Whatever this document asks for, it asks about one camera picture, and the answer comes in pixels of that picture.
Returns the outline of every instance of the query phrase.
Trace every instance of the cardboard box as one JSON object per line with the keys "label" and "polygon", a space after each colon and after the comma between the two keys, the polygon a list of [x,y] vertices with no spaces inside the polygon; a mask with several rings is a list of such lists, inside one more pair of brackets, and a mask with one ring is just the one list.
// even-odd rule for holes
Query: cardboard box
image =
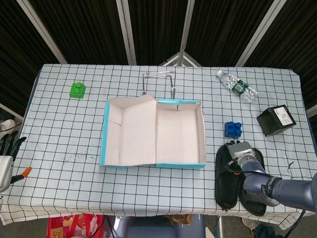
{"label": "cardboard box", "polygon": [[266,109],[257,117],[257,120],[266,137],[281,133],[296,125],[285,105]]}
{"label": "cardboard box", "polygon": [[205,162],[200,101],[143,95],[106,103],[100,165],[199,169]]}

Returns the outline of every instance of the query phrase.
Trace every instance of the red bag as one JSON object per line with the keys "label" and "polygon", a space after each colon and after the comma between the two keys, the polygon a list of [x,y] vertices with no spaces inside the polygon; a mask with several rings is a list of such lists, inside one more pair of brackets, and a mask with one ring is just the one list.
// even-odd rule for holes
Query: red bag
{"label": "red bag", "polygon": [[93,214],[79,214],[74,216],[49,218],[46,238],[104,237],[104,216]]}

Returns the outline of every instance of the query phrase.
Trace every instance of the black curtain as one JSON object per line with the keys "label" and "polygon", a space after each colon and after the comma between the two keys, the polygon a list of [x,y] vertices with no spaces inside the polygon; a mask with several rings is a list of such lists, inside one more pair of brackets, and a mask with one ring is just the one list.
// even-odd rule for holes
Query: black curtain
{"label": "black curtain", "polygon": [[235,66],[273,0],[195,0],[185,52],[202,66]]}
{"label": "black curtain", "polygon": [[317,104],[317,1],[290,0],[245,66],[291,68],[301,78],[306,108]]}
{"label": "black curtain", "polygon": [[17,1],[0,4],[0,102],[23,116],[38,71],[58,61]]}
{"label": "black curtain", "polygon": [[128,63],[115,0],[30,3],[68,63]]}
{"label": "black curtain", "polygon": [[314,133],[315,141],[317,142],[317,115],[309,118],[309,121],[311,122],[312,130]]}
{"label": "black curtain", "polygon": [[180,50],[187,0],[129,0],[136,61],[159,65]]}

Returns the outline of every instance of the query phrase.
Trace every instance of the green lego block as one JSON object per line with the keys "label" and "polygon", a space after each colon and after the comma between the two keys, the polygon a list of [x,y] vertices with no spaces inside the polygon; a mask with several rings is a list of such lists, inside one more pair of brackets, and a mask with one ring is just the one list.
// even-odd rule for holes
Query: green lego block
{"label": "green lego block", "polygon": [[73,83],[69,95],[71,98],[84,98],[86,87],[82,83]]}

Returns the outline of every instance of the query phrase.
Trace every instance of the black box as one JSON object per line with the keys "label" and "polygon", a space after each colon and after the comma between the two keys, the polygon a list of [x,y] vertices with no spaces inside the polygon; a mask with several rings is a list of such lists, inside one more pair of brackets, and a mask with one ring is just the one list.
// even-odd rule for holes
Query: black box
{"label": "black box", "polygon": [[257,120],[265,136],[281,133],[296,125],[285,105],[266,109]]}

